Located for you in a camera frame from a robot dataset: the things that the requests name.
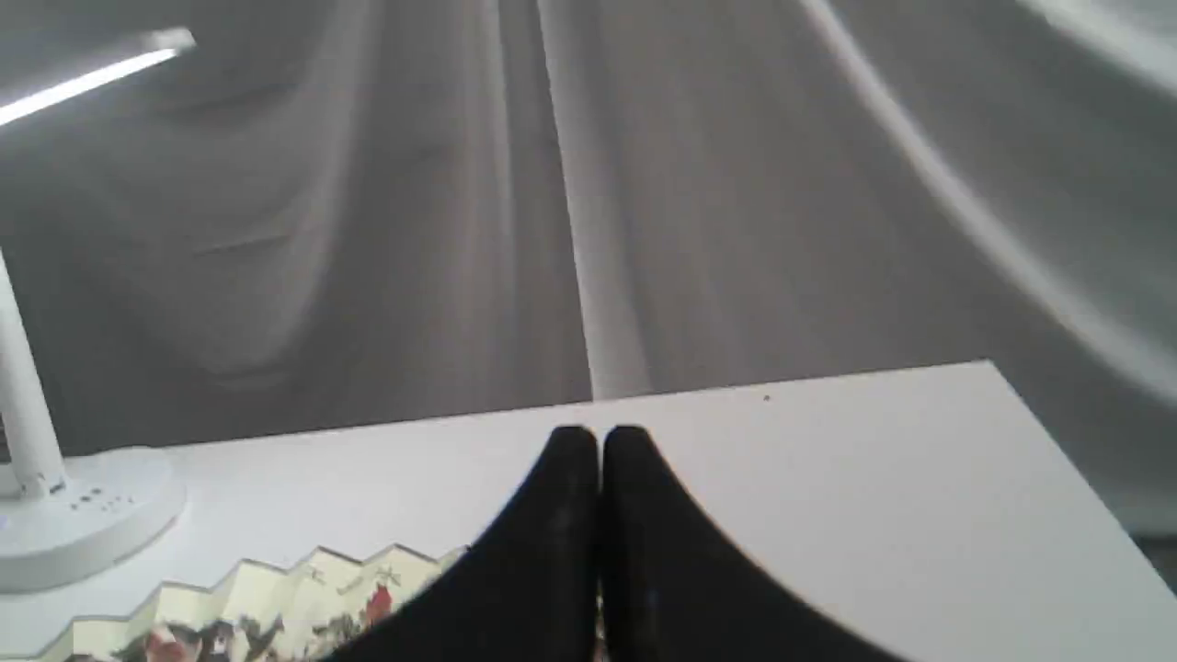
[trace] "lamp base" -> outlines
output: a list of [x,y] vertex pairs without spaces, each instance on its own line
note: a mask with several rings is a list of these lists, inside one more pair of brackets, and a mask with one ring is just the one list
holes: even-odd
[[0,591],[48,589],[100,572],[146,547],[184,510],[184,484],[157,449],[77,458],[67,472],[66,486],[44,498],[0,488]]

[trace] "white table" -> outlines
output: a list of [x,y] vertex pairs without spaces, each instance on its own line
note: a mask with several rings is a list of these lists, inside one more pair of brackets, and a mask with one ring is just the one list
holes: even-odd
[[913,661],[1177,655],[1177,600],[986,363],[175,448],[177,525],[74,587],[0,596],[0,655],[242,557],[472,542],[561,423],[647,426],[746,554]]

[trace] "white curtain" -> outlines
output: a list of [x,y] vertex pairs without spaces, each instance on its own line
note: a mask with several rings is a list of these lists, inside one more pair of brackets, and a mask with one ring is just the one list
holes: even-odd
[[991,358],[1172,532],[1165,11],[6,2],[199,48],[0,134],[4,246],[73,452]]

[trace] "white desk lamp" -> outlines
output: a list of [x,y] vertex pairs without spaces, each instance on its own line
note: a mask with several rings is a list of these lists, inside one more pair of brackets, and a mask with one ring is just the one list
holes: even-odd
[[[0,106],[0,126],[194,45],[185,28],[148,33],[131,52],[88,73]],[[0,484],[0,591],[46,589],[109,568],[148,544],[184,509],[184,484],[157,449],[80,458],[66,472],[2,254],[0,412],[15,476],[9,490]]]

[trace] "light strip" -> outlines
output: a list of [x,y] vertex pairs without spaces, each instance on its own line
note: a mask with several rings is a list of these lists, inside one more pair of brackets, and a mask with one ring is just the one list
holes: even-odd
[[60,82],[40,92],[34,92],[33,94],[18,99],[6,106],[0,106],[0,126],[35,113],[36,111],[45,110],[54,104],[60,104],[66,99],[89,92],[95,87],[101,87],[107,82],[115,81],[138,71],[158,65],[165,60],[169,60],[179,54],[179,48],[161,48],[159,51],[152,51],[151,53],[135,55],[113,65],[105,66],[100,69],[92,71],[87,74]]

